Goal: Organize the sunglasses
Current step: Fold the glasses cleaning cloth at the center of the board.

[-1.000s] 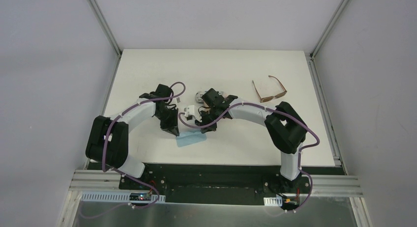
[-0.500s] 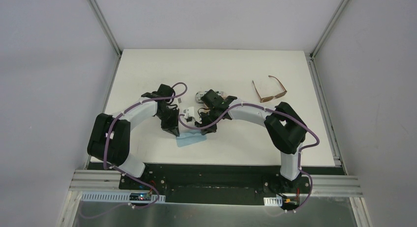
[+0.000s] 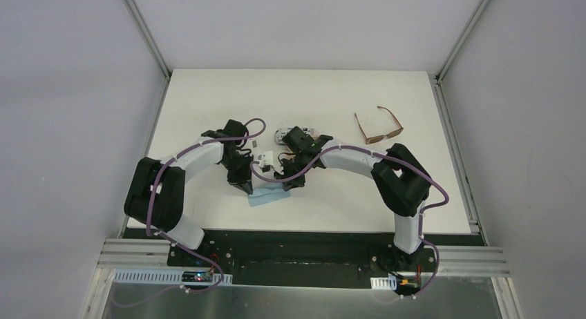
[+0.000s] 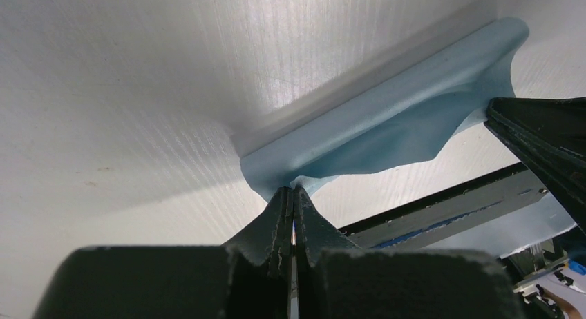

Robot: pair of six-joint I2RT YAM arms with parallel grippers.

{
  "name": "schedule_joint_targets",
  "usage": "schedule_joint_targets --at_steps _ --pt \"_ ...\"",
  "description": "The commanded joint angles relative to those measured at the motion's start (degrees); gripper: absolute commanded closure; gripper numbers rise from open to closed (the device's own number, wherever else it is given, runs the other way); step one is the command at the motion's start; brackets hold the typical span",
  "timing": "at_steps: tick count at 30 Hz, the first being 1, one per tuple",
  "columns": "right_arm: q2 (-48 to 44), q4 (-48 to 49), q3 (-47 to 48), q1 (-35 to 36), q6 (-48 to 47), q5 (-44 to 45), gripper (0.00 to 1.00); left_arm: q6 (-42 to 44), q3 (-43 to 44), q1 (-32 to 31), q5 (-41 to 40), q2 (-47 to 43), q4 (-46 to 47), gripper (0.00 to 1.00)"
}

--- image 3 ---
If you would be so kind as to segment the brown frame sunglasses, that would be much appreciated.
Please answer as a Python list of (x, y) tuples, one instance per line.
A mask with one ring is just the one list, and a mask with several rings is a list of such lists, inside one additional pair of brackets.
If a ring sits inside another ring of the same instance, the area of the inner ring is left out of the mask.
[(365, 144), (376, 144), (401, 135), (404, 127), (395, 114), (384, 106), (354, 112), (354, 119)]

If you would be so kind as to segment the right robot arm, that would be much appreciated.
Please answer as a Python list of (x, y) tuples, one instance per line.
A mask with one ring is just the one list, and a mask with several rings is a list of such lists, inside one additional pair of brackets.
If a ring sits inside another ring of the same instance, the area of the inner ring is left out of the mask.
[(281, 162), (281, 172), (274, 177), (284, 180), (283, 189), (302, 187), (310, 168), (335, 168), (372, 179), (384, 204), (395, 215), (393, 264), (403, 271), (418, 264), (420, 213), (428, 199), (431, 182), (429, 174), (403, 145), (393, 144), (385, 153), (351, 146), (330, 136), (309, 136), (298, 126), (286, 133), (282, 142), (292, 157)]

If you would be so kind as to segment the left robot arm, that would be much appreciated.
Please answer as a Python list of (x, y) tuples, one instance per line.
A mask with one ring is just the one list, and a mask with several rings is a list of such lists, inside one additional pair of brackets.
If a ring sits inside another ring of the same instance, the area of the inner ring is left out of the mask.
[(205, 232), (183, 213), (186, 184), (207, 167), (219, 164), (227, 170), (229, 185), (251, 195), (253, 155), (244, 145), (252, 137), (247, 124), (231, 119), (222, 129), (203, 132), (175, 155), (142, 158), (124, 202), (125, 215), (143, 223), (148, 235), (159, 232), (185, 246), (184, 257), (193, 266), (206, 265), (211, 249), (202, 243)]

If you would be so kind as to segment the blue cleaning cloth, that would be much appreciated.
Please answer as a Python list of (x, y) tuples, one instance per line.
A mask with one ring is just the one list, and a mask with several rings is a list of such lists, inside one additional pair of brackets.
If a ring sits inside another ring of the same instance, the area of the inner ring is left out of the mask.
[(255, 188), (251, 195), (247, 196), (248, 204), (251, 207), (261, 206), (287, 199), (291, 193), (284, 191), (282, 188)]

